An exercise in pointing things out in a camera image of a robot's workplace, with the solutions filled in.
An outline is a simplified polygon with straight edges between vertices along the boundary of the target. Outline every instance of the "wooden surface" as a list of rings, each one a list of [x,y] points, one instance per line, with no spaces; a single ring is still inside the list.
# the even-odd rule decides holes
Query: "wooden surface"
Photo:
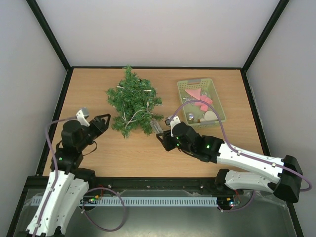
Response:
[[[240,148],[262,154],[262,149],[239,70],[174,70],[137,69],[139,77],[151,80],[162,98],[155,112],[165,117],[179,107],[177,81],[197,78],[213,79],[227,120],[224,128],[230,142]],[[123,69],[74,69],[60,118],[74,116],[79,108],[90,111],[88,120],[96,115],[117,116],[107,103],[105,91],[123,78]],[[62,123],[58,124],[53,147],[61,140]],[[200,135],[223,138],[220,127],[196,129]],[[201,162],[177,149],[166,152],[155,134],[147,137],[141,130],[133,131],[129,139],[109,128],[96,139],[98,149],[84,157],[80,167],[96,171],[97,176],[115,177],[215,177],[226,165]],[[88,153],[94,145],[83,153]],[[48,175],[51,155],[45,167]]]

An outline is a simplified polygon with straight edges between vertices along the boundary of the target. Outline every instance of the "basket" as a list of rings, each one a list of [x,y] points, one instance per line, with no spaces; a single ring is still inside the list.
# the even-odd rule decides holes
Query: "basket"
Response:
[[[214,83],[212,79],[210,78],[204,78],[204,79],[190,79],[190,80],[181,80],[178,81],[178,91],[179,91],[179,97],[180,102],[183,104],[185,100],[183,98],[190,96],[185,89],[199,89],[201,88],[201,91],[204,93],[207,93],[207,96],[210,97],[213,100],[212,106],[214,109],[218,112],[221,121],[226,121],[226,116],[224,114],[223,107],[221,105],[221,102],[218,98]],[[203,118],[204,111],[200,110],[199,106],[192,105],[191,103],[186,104],[182,107],[185,122],[187,125],[199,128],[199,127],[210,127],[210,126],[216,126],[219,125],[219,121],[203,121],[198,122],[198,119]],[[188,122],[187,120],[187,113],[193,113],[195,115],[195,119],[193,122]]]

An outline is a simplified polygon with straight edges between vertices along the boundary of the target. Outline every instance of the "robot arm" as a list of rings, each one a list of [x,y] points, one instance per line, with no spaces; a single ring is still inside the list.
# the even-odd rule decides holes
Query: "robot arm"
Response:
[[[262,190],[273,193],[279,199],[298,202],[302,179],[276,166],[277,164],[286,166],[302,174],[296,158],[268,157],[233,146],[238,150],[236,153],[220,138],[200,136],[192,127],[180,122],[178,117],[174,117],[169,125],[171,130],[157,134],[157,138],[166,151],[178,148],[204,162],[233,165],[250,171],[220,170],[215,183],[219,190],[225,188]],[[247,158],[240,153],[251,155],[259,160]],[[260,160],[270,161],[272,165]]]
[[[86,121],[87,117],[87,110],[83,108],[77,113],[77,120],[64,123],[62,140],[57,144],[55,153],[58,165],[57,182],[52,189],[56,175],[52,162],[42,202],[27,226],[27,236],[35,234],[47,237],[64,236],[76,206],[92,184],[95,172],[79,168],[83,160],[82,151],[108,129],[111,116],[109,114],[96,116],[90,122]],[[42,218],[37,224],[41,212]]]

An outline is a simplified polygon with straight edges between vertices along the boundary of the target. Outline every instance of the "pink paper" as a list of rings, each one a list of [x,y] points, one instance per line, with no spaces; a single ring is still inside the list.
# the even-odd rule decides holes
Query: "pink paper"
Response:
[[[185,89],[186,93],[199,100],[201,98],[201,88],[199,89]]]
[[[205,101],[206,103],[208,103],[208,104],[210,104],[210,105],[213,104],[212,99],[209,98],[209,97],[207,97],[206,95],[201,95],[200,99],[201,99],[202,101]],[[194,105],[196,105],[196,106],[200,106],[200,105],[201,105],[201,108],[200,108],[200,109],[201,109],[202,111],[207,111],[207,110],[208,110],[208,106],[207,106],[206,104],[202,103],[202,102],[195,102]]]

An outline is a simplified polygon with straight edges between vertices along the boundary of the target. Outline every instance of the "small green christmas tree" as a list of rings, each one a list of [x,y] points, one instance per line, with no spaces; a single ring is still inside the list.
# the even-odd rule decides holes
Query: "small green christmas tree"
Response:
[[[147,79],[140,79],[132,73],[132,67],[125,69],[125,79],[116,88],[107,91],[108,102],[114,106],[119,116],[114,118],[112,128],[120,131],[124,138],[128,138],[131,130],[141,127],[146,135],[153,129],[150,122],[161,120],[163,115],[153,113],[154,106],[161,105],[162,100],[156,97],[156,90]]]

